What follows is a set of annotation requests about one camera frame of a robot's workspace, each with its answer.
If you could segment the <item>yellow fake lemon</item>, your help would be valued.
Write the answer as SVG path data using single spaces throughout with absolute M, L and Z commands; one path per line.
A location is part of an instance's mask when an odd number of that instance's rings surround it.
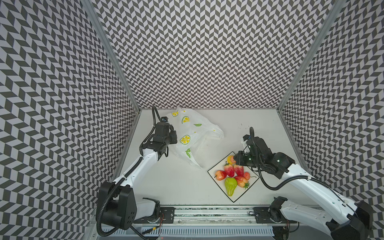
M 235 160 L 235 158 L 234 158 L 233 155 L 229 155 L 229 156 L 227 157 L 227 164 L 229 164 L 229 165 L 234 165 L 234 164 L 236 164 L 236 160 Z

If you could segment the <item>small pink fake peach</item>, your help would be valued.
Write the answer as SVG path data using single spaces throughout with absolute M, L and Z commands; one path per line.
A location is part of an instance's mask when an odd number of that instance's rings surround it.
M 251 179 L 251 178 L 255 178 L 255 176 L 251 176 L 251 174 L 249 172 L 245 172 L 244 175 L 244 180 L 247 180 L 247 182 Z

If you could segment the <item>red-yellow fake strawberry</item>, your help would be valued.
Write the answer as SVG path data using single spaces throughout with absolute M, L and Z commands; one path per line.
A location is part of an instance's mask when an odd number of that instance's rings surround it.
M 235 180 L 240 188 L 247 189 L 250 186 L 249 181 L 243 176 L 236 176 Z

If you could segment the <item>green fake pear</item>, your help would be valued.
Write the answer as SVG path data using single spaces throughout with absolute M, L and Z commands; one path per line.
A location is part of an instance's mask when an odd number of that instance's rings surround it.
M 234 194 L 236 187 L 238 186 L 235 178 L 226 178 L 225 180 L 225 188 L 227 191 L 227 195 L 231 197 Z

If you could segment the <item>large red fake apple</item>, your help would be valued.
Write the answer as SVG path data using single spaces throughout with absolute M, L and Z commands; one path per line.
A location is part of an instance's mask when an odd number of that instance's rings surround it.
M 215 172 L 215 179 L 217 181 L 222 181 L 224 180 L 225 178 L 227 177 L 227 173 L 225 171 L 222 171 L 222 170 L 218 170 Z

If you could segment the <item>white lemon-print plastic bag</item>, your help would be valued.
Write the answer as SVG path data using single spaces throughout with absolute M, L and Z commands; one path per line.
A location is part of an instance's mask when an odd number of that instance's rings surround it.
M 195 159 L 197 149 L 208 138 L 223 139 L 224 132 L 219 126 L 192 109 L 178 107 L 167 114 L 167 117 L 177 132 L 177 143 L 170 146 L 170 151 L 191 166 L 200 169 L 201 165 Z

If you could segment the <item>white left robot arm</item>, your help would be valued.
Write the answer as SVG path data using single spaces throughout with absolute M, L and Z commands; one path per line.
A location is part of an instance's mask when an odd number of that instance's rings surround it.
M 134 188 L 162 156 L 169 155 L 169 146 L 176 144 L 177 132 L 167 117 L 160 117 L 152 107 L 153 128 L 139 146 L 139 156 L 133 164 L 112 182 L 101 185 L 97 202 L 96 229 L 101 237 L 119 229 L 129 229 L 134 221 L 160 217 L 160 202 L 151 198 L 137 200 Z

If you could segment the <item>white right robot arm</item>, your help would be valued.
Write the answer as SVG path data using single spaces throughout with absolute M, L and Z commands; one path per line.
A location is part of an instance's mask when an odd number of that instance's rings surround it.
M 291 184 L 315 201 L 321 209 L 314 209 L 276 197 L 269 206 L 272 222 L 297 222 L 319 230 L 334 240 L 366 240 L 373 228 L 373 208 L 364 201 L 354 201 L 329 187 L 305 171 L 284 153 L 273 153 L 254 132 L 243 136 L 244 150 L 235 154 L 241 166 L 256 168 L 263 185 L 280 190 Z

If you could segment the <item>white perforated vent strip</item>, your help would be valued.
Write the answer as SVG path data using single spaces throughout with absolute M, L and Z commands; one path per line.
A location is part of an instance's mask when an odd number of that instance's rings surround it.
M 163 226 L 154 229 L 137 227 L 145 237 L 273 237 L 273 228 L 266 226 Z

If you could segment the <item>aluminium right corner post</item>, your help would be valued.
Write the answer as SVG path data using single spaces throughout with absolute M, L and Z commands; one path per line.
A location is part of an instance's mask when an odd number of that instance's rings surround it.
M 320 27 L 318 34 L 316 35 L 311 47 L 309 48 L 308 53 L 303 59 L 303 62 L 301 63 L 296 75 L 294 76 L 290 86 L 288 87 L 286 93 L 284 94 L 281 102 L 279 103 L 277 107 L 278 113 L 282 113 L 285 105 L 288 103 L 289 99 L 291 98 L 292 94 L 294 93 L 296 87 L 298 86 L 300 80 L 302 79 L 304 73 L 306 72 L 307 68 L 309 67 L 310 63 L 312 62 L 313 58 L 315 57 L 316 52 L 318 51 L 319 47 L 321 46 L 322 42 L 326 38 L 330 28 L 332 27 L 333 23 L 336 21 L 336 18 L 342 11 L 344 5 L 347 1 L 345 0 L 337 0 L 334 2 L 334 5 L 332 6 L 329 14 L 327 15 L 324 23 Z

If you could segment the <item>aluminium corner post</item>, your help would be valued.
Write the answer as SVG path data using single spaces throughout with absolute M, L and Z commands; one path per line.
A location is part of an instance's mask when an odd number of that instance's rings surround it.
M 309 67 L 310 63 L 312 62 L 313 58 L 315 57 L 316 52 L 318 51 L 319 47 L 321 46 L 322 42 L 326 38 L 330 28 L 332 27 L 333 23 L 336 21 L 336 18 L 342 11 L 344 5 L 347 1 L 345 0 L 337 0 L 334 2 L 334 5 L 332 6 L 329 14 L 327 15 L 324 23 L 320 27 L 318 34 L 316 35 L 311 47 L 309 48 L 308 53 L 303 59 L 303 62 L 301 63 L 296 75 L 294 76 L 290 86 L 288 87 L 286 93 L 284 94 L 281 102 L 279 103 L 277 107 L 278 113 L 282 113 L 285 105 L 288 103 L 289 99 L 291 98 L 292 94 L 294 93 L 296 87 L 298 86 L 300 80 L 302 79 L 304 73 L 306 72 L 307 68 Z
M 91 21 L 100 41 L 101 41 L 101 44 L 103 45 L 106 53 L 107 53 L 107 56 L 109 57 L 114 69 L 115 69 L 115 72 L 123 86 L 123 88 L 125 89 L 134 109 L 137 111 L 137 112 L 140 112 L 140 108 L 138 106 L 138 103 L 136 102 L 136 99 L 133 95 L 133 92 L 129 86 L 129 83 L 128 83 L 128 80 L 125 76 L 125 73 L 122 69 L 122 67 L 120 66 L 120 63 L 117 59 L 117 56 L 114 52 L 114 49 L 112 48 L 111 46 L 111 43 L 105 33 L 105 30 L 100 22 L 100 19 L 99 17 L 97 16 L 97 13 L 95 11 L 95 8 L 93 6 L 93 3 L 92 1 L 89 1 L 89 0 L 82 0 L 82 5 L 83 5 L 83 8 L 84 8 L 84 11 L 87 13 L 88 15 L 88 19 Z

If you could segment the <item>aluminium left corner post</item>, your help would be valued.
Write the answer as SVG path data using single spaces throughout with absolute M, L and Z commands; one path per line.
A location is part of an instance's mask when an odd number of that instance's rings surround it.
M 123 86 L 123 88 L 125 89 L 134 109 L 137 111 L 137 112 L 140 112 L 140 108 L 138 106 L 138 103 L 136 102 L 136 99 L 133 95 L 133 92 L 129 86 L 129 83 L 128 83 L 128 80 L 125 76 L 125 73 L 122 69 L 122 67 L 120 66 L 120 63 L 117 59 L 117 56 L 114 52 L 114 49 L 112 48 L 111 46 L 111 43 L 105 33 L 105 30 L 100 22 L 100 19 L 99 17 L 97 16 L 97 13 L 95 11 L 95 8 L 93 6 L 93 3 L 92 1 L 89 1 L 89 0 L 82 0 L 82 5 L 83 5 L 83 8 L 84 8 L 84 11 L 87 13 L 88 15 L 88 19 L 91 21 L 100 41 L 101 41 L 101 44 L 103 45 L 106 53 L 107 53 L 107 56 L 109 57 L 114 69 L 115 69 L 115 72 Z

